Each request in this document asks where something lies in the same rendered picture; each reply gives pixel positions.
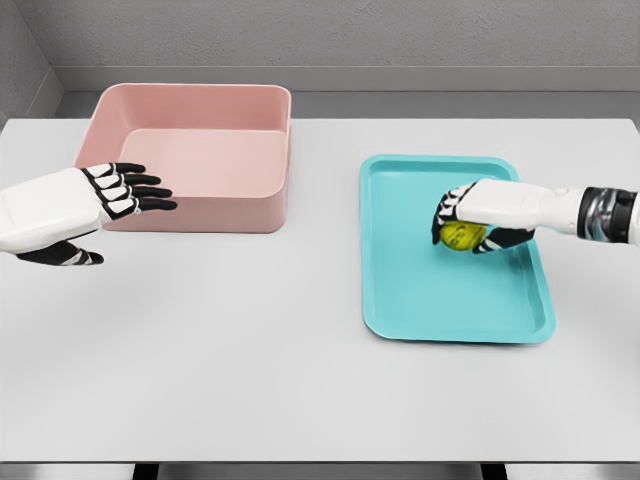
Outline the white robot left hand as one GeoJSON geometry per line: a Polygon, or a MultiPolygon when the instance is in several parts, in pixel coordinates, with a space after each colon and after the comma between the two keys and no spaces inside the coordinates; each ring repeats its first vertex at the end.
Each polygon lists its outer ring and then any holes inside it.
{"type": "Polygon", "coordinates": [[[49,266],[100,265],[72,243],[146,211],[172,211],[173,192],[136,163],[70,167],[0,190],[0,252],[49,266]]]}

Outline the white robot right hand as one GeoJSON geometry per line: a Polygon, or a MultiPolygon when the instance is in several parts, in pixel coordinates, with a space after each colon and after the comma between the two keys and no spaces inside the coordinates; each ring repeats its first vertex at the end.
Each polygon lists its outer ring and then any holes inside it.
{"type": "Polygon", "coordinates": [[[447,222],[464,221],[492,230],[472,249],[484,254],[509,249],[531,240],[542,225],[542,203],[551,191],[525,183],[481,179],[456,187],[441,197],[433,216],[432,243],[440,242],[447,222]]]}

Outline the yellow tennis ball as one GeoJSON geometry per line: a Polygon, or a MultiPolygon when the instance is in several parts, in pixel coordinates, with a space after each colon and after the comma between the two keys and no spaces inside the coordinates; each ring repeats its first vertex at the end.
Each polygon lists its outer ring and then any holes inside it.
{"type": "Polygon", "coordinates": [[[471,251],[477,247],[486,234],[487,227],[465,221],[445,222],[439,233],[439,240],[454,251],[471,251]]]}

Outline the blue plastic tray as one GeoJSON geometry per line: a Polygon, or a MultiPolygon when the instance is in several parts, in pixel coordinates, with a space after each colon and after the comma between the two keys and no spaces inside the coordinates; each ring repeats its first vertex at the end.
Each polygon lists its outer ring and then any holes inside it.
{"type": "Polygon", "coordinates": [[[362,312],[394,340],[536,344],[556,317],[535,242],[475,255],[433,244],[445,192],[482,178],[515,181],[491,157],[380,154],[360,168],[362,312]]]}

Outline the pink rectangular basket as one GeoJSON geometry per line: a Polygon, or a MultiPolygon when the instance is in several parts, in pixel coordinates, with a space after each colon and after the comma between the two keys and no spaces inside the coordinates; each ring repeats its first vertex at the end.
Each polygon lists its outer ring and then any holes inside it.
{"type": "Polygon", "coordinates": [[[271,233],[285,222],[291,94],[277,85],[123,83],[106,89],[75,167],[136,163],[177,209],[113,231],[271,233]]]}

